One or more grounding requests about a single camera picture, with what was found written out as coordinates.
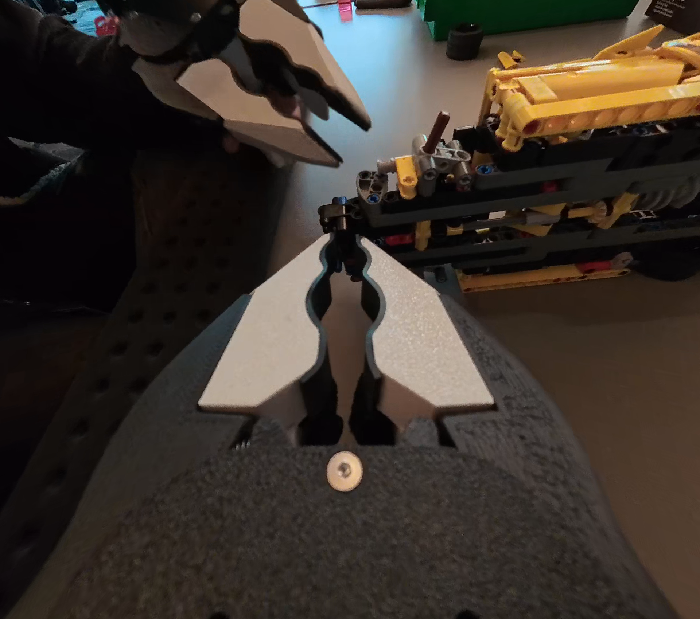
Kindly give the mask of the yellow toy brick car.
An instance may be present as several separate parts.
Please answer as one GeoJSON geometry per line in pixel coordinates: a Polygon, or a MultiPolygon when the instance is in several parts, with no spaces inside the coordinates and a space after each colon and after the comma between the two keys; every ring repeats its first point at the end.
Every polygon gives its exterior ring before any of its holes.
{"type": "Polygon", "coordinates": [[[638,272],[699,274],[699,34],[653,27],[591,59],[492,68],[476,125],[438,113],[411,152],[319,208],[331,269],[361,279],[369,240],[463,292],[638,272]]]}

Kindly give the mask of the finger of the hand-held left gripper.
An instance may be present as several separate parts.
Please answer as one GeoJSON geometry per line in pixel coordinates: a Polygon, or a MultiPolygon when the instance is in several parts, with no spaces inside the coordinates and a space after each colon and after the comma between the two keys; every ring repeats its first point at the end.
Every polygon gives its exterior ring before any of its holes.
{"type": "Polygon", "coordinates": [[[220,116],[239,142],[316,166],[342,164],[342,158],[304,122],[279,111],[264,94],[244,89],[220,59],[190,65],[177,82],[220,116]]]}
{"type": "Polygon", "coordinates": [[[305,110],[327,120],[331,109],[363,131],[371,118],[353,84],[326,45],[320,29],[296,0],[232,0],[237,31],[223,61],[247,91],[268,87],[297,94],[305,110]]]}

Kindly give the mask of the black toy tyre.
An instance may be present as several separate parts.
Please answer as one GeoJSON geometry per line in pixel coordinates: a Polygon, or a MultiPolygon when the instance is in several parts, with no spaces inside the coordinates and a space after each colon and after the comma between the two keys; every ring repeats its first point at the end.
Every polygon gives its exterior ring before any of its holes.
{"type": "Polygon", "coordinates": [[[450,27],[445,47],[445,55],[455,62],[475,60],[480,51],[484,31],[480,24],[461,22],[450,27]]]}

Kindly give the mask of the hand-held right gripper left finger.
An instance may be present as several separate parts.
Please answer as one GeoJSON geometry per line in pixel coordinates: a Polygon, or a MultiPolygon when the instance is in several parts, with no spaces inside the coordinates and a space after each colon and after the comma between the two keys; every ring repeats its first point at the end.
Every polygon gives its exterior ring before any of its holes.
{"type": "Polygon", "coordinates": [[[243,313],[207,382],[202,411],[273,420],[302,445],[342,433],[322,319],[337,266],[325,235],[244,297],[243,313]]]}

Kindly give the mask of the person's left forearm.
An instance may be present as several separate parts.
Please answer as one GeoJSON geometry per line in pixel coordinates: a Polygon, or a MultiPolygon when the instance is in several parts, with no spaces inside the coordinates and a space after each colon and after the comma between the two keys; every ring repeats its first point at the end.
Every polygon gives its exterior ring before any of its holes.
{"type": "Polygon", "coordinates": [[[158,149],[237,151],[222,124],[156,99],[134,63],[115,36],[88,36],[57,15],[1,0],[1,207],[26,204],[68,170],[15,140],[117,158],[158,149]]]}

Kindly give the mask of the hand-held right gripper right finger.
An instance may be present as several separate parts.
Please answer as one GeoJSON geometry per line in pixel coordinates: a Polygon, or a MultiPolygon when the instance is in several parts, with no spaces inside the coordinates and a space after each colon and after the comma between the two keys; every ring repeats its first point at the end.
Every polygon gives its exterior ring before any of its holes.
{"type": "Polygon", "coordinates": [[[355,241],[355,267],[371,321],[350,414],[355,441],[393,445],[414,420],[494,410],[440,292],[365,238],[355,241]]]}

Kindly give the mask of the black dimpled mat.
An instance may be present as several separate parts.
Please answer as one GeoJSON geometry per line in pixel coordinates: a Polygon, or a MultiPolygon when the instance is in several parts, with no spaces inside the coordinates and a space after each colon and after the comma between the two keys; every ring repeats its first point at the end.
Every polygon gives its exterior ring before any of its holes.
{"type": "Polygon", "coordinates": [[[145,244],[111,312],[29,309],[1,332],[2,613],[153,380],[264,277],[290,177],[256,153],[141,158],[145,244]]]}

